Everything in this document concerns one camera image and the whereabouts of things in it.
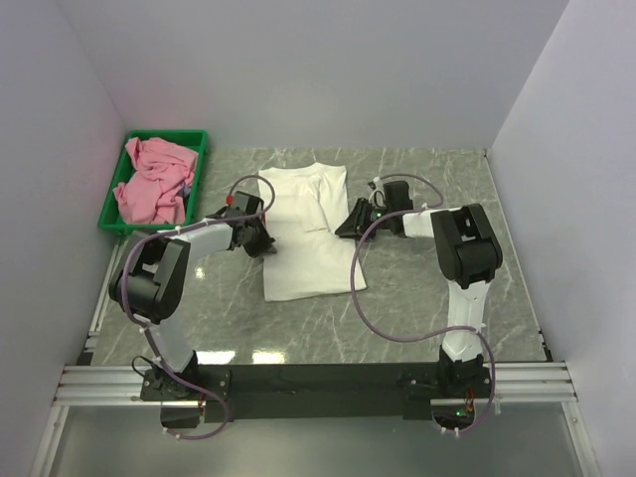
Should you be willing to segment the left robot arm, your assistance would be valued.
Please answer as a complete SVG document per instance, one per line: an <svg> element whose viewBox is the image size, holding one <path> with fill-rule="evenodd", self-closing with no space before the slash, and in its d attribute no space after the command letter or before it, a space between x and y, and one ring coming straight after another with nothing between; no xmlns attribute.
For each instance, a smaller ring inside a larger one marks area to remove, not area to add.
<svg viewBox="0 0 636 477"><path fill-rule="evenodd" d="M265 227L268 205L258 196L234 192L216 213L182 229L138 230L129 237L108 283L108 295L146 337L155 358L154 376L177 399L203 386L198 357L179 323L189 269L199 259L241 248L257 258L276 252Z"/></svg>

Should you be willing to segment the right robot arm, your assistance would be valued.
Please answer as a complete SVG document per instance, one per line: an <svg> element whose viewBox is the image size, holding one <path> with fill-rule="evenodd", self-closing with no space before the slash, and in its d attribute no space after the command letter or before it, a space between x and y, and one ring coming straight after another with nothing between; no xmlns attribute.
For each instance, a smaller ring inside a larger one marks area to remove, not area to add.
<svg viewBox="0 0 636 477"><path fill-rule="evenodd" d="M402 238L434 241L448 284L447 325L434 386L447 396L462 396L491 380L484 367L483 314L490 285L503 264L502 248L482 205L416 208L405 177L389 174L370 182L371 195L356 201L336 236L362 244L380 228Z"/></svg>

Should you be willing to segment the white t-shirt with red print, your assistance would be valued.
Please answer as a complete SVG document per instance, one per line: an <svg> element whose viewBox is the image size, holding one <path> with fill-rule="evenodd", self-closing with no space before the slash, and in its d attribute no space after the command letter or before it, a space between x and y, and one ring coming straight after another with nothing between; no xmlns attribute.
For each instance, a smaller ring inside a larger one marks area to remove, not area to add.
<svg viewBox="0 0 636 477"><path fill-rule="evenodd" d="M356 243L335 230L349 216L347 169L314 163L297 169L262 169L265 226L276 253L263 260L267 302L284 302L350 291Z"/></svg>

